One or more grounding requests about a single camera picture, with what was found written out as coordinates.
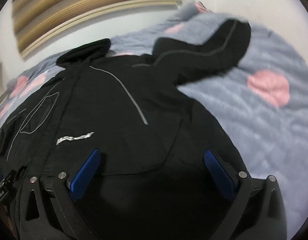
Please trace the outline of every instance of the blue gripper pad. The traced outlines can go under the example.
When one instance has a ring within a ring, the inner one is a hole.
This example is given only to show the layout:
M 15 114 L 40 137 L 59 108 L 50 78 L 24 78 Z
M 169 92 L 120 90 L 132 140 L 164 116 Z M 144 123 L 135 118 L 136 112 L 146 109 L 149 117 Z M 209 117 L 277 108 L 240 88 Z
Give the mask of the blue gripper pad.
M 233 201 L 236 197 L 237 187 L 235 179 L 228 175 L 210 150 L 205 151 L 204 163 L 223 198 Z
M 92 181 L 100 165 L 100 162 L 101 162 L 100 152 L 98 149 L 95 149 L 85 162 L 77 164 L 81 168 L 76 169 L 76 171 L 70 174 L 66 184 L 69 189 L 69 195 L 73 200 L 73 202 L 83 198 L 89 183 Z

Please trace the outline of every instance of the pink spot on blanket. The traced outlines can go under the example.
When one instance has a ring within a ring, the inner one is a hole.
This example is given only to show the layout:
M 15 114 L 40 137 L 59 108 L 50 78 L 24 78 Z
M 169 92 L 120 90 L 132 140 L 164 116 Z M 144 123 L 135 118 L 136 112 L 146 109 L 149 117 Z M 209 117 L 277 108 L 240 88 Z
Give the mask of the pink spot on blanket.
M 179 23 L 174 25 L 171 28 L 168 28 L 165 33 L 171 34 L 171 33 L 178 33 L 183 27 L 184 27 L 185 23 Z
M 270 70 L 260 70 L 249 76 L 247 86 L 275 107 L 285 106 L 290 100 L 286 77 Z
M 20 76 L 17 78 L 17 82 L 13 92 L 9 95 L 9 98 L 16 96 L 28 83 L 28 77 Z
M 125 55 L 132 56 L 132 55 L 135 55 L 135 54 L 132 53 L 132 52 L 122 52 L 122 53 L 115 54 L 114 57 L 116 57 L 116 56 L 125 56 Z
M 205 13 L 205 12 L 208 12 L 209 10 L 206 9 L 203 5 L 201 5 L 200 3 L 195 3 L 195 6 L 197 7 L 197 10 L 200 12 L 200 13 Z
M 10 109 L 10 107 L 13 105 L 14 101 L 15 101 L 15 100 L 13 100 L 13 101 L 7 103 L 7 104 L 4 106 L 3 110 L 1 110 L 1 112 L 0 112 L 0 119 L 3 118 L 4 114 L 6 114 L 6 112 L 8 111 L 8 109 Z
M 40 74 L 38 77 L 36 77 L 32 83 L 30 83 L 25 89 L 24 91 L 20 94 L 20 98 L 23 97 L 24 95 L 26 95 L 30 90 L 32 90 L 33 88 L 41 85 L 44 83 L 46 79 L 46 74 L 43 73 L 43 74 Z

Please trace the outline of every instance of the metal screw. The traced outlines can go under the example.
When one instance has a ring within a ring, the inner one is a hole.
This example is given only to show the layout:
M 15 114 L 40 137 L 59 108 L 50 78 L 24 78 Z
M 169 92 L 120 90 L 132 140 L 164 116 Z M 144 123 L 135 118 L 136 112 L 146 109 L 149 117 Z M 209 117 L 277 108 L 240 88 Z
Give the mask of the metal screw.
M 269 175 L 269 180 L 275 182 L 276 178 L 273 175 Z
M 60 178 L 60 179 L 63 179 L 63 178 L 65 178 L 66 177 L 66 173 L 65 172 L 61 172 L 60 174 L 58 174 L 58 177 Z
M 240 172 L 238 173 L 238 175 L 239 175 L 242 179 L 245 179 L 245 178 L 247 177 L 247 174 L 246 174 L 246 172 L 244 172 L 244 171 L 240 171 Z
M 31 183 L 35 183 L 37 181 L 37 177 L 31 177 Z

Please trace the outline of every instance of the gray fleece blanket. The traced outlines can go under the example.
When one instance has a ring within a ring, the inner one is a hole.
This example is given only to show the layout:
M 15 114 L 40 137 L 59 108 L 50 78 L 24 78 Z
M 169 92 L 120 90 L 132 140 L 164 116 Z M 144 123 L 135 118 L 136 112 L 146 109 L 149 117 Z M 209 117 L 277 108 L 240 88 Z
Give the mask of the gray fleece blanket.
M 228 17 L 189 4 L 159 25 L 111 38 L 108 56 L 151 53 L 161 36 L 202 44 Z M 251 27 L 251 43 L 238 67 L 179 90 L 219 120 L 252 177 L 277 177 L 291 239 L 308 216 L 308 67 L 276 33 L 258 24 Z M 30 94 L 62 70 L 55 61 L 63 53 L 9 83 L 9 98 L 0 107 L 0 127 Z

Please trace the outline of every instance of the black jacket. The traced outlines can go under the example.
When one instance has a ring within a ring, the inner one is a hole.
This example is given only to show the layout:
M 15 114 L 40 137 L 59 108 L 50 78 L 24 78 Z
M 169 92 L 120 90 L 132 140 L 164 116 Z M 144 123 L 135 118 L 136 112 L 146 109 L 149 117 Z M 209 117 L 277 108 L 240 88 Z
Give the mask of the black jacket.
M 204 238 L 229 206 L 206 171 L 205 150 L 246 167 L 218 121 L 176 86 L 229 70 L 249 41 L 249 24 L 233 19 L 203 45 L 160 38 L 153 55 L 107 58 L 109 39 L 73 49 L 57 60 L 65 70 L 2 127 L 0 170 L 25 165 L 24 178 L 50 190 L 54 176 L 98 148 L 102 177 L 77 206 L 103 239 Z M 21 188 L 11 208 L 17 228 Z

